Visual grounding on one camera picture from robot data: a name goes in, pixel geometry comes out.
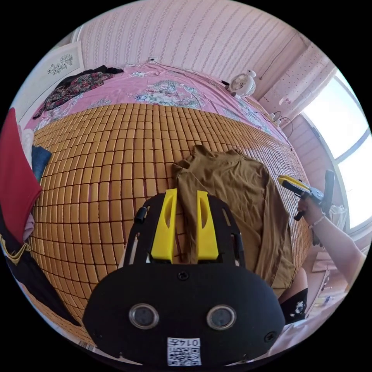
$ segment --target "red fabric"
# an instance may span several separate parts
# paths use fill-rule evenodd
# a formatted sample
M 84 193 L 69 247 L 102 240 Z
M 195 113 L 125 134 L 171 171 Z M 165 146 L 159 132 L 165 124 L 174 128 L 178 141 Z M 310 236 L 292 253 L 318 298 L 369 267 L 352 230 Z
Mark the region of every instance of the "red fabric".
M 39 185 L 19 139 L 16 111 L 12 107 L 0 133 L 0 205 L 9 232 L 23 243 L 23 232 Z

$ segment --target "window frame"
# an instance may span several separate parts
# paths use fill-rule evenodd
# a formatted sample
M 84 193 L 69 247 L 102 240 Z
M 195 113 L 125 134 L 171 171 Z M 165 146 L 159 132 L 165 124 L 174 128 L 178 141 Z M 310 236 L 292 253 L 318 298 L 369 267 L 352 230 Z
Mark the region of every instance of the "window frame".
M 337 76 L 334 76 L 333 79 L 335 79 L 340 84 L 340 86 L 343 89 L 346 90 L 346 92 L 350 95 L 350 97 L 353 99 L 353 101 L 356 103 L 357 107 L 359 108 L 359 110 L 361 111 L 363 116 L 365 117 L 362 106 L 360 105 L 360 103 L 359 103 L 357 97 L 355 96 L 355 94 L 352 91 L 350 91 L 350 89 Z M 332 165 L 333 165 L 333 168 L 334 168 L 334 171 L 335 171 L 335 177 L 336 177 L 336 179 L 337 179 L 337 181 L 340 185 L 343 205 L 347 209 L 346 223 L 345 223 L 345 228 L 344 228 L 345 232 L 350 235 L 350 234 L 357 233 L 362 229 L 365 229 L 367 226 L 372 226 L 372 216 L 371 216 L 370 218 L 368 218 L 366 221 L 362 222 L 361 224 L 350 228 L 348 198 L 347 198 L 345 184 L 344 184 L 341 172 L 340 172 L 339 167 L 338 167 L 339 163 L 344 161 L 351 154 L 353 154 L 357 149 L 359 149 L 359 147 L 364 143 L 364 141 L 368 138 L 368 136 L 371 135 L 371 130 L 369 128 L 367 128 L 366 131 L 361 135 L 361 137 L 349 149 L 347 149 L 343 154 L 341 154 L 337 158 L 334 158 L 334 156 L 332 155 L 331 150 L 329 149 L 329 147 L 328 147 L 326 141 L 324 140 L 323 136 L 318 131 L 316 125 L 312 122 L 312 120 L 310 120 L 310 118 L 304 112 L 302 112 L 300 115 L 307 121 L 307 123 L 309 124 L 309 126 L 311 127 L 311 129 L 313 130 L 315 135 L 318 137 L 321 145 L 324 147 L 328 157 L 330 158 L 330 160 L 332 162 Z

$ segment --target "electric fan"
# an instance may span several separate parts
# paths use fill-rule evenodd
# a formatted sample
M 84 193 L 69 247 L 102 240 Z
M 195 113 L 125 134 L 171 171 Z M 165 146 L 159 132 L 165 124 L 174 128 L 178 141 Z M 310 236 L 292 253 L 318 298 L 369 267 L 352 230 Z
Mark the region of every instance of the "electric fan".
M 246 74 L 239 74 L 232 79 L 226 89 L 236 98 L 250 96 L 256 89 L 256 83 L 253 80 L 255 76 L 256 73 L 252 70 L 248 70 Z

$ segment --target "qr code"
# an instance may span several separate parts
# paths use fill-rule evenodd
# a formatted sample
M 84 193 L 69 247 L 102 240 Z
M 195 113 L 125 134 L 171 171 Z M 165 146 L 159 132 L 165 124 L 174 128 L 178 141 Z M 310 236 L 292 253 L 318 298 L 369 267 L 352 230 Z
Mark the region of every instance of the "qr code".
M 87 342 L 84 341 L 79 341 L 79 346 L 81 346 L 84 349 L 87 349 L 89 351 L 94 351 L 95 347 L 91 344 L 88 344 Z
M 200 339 L 168 338 L 168 365 L 191 367 L 201 363 Z

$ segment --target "leg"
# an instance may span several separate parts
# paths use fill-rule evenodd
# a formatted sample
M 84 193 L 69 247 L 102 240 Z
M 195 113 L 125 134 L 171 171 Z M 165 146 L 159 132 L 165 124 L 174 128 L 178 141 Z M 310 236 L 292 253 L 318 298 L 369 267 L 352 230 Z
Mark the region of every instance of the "leg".
M 300 267 L 291 287 L 284 291 L 284 293 L 279 297 L 279 303 L 283 303 L 288 300 L 288 298 L 304 289 L 307 289 L 307 275 L 306 271 Z
M 291 287 L 279 297 L 279 303 L 286 324 L 305 318 L 307 305 L 307 276 L 302 267 L 298 271 Z

